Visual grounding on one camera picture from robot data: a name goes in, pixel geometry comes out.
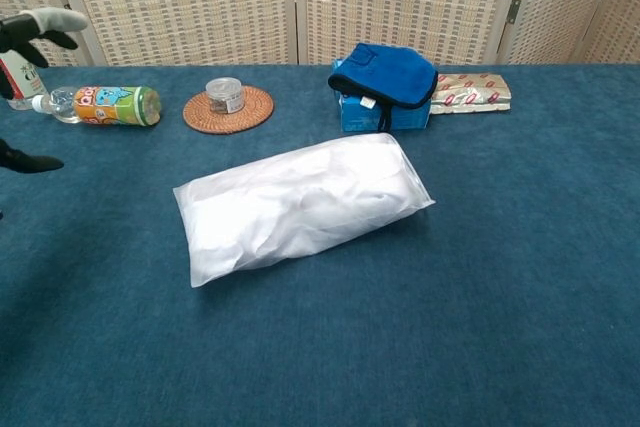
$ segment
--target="black glove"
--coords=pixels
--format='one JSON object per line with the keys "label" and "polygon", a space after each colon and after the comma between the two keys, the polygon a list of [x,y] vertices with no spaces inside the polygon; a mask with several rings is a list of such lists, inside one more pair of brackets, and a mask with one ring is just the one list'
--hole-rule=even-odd
{"label": "black glove", "polygon": [[[49,66],[47,59],[29,41],[47,39],[64,49],[74,50],[78,48],[78,44],[65,32],[82,30],[86,26],[86,17],[73,10],[44,7],[24,11],[20,15],[0,20],[0,53],[14,50],[33,65],[46,68]],[[5,99],[13,99],[13,89],[2,69],[0,95]],[[0,167],[24,174],[35,174],[63,166],[62,161],[58,159],[27,155],[12,149],[0,139]]]}

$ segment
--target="blue box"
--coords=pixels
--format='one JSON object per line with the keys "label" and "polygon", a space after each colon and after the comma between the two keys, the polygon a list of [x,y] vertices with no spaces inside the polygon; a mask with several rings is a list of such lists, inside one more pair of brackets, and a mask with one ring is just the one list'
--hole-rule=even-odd
{"label": "blue box", "polygon": [[[333,61],[333,70],[342,63],[342,59]],[[338,102],[338,112],[344,132],[377,131],[380,121],[380,106],[369,109],[360,104],[362,97],[343,95],[334,91]],[[431,101],[425,102],[419,109],[391,108],[391,130],[424,129],[429,120]]]}

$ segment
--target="round rattan coaster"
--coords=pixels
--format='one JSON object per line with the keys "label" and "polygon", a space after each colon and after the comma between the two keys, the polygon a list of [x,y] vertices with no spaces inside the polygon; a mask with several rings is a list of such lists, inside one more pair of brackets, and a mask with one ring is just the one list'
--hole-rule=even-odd
{"label": "round rattan coaster", "polygon": [[244,107],[233,114],[219,114],[210,107],[206,92],[192,97],[182,116],[192,129],[207,134],[233,134],[260,125],[273,113],[273,99],[264,90],[245,85]]}

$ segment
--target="red and white package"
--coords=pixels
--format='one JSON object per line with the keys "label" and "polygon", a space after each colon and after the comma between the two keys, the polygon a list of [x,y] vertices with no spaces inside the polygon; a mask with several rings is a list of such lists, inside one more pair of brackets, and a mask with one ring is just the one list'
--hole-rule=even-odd
{"label": "red and white package", "polygon": [[492,112],[511,108],[511,91],[497,74],[440,74],[431,115]]}

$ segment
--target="white plastic bag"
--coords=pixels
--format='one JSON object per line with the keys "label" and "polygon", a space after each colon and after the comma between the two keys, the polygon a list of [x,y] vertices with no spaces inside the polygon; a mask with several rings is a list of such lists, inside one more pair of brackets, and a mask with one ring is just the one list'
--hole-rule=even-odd
{"label": "white plastic bag", "polygon": [[433,203],[389,134],[345,137],[174,189],[191,286],[321,252]]}

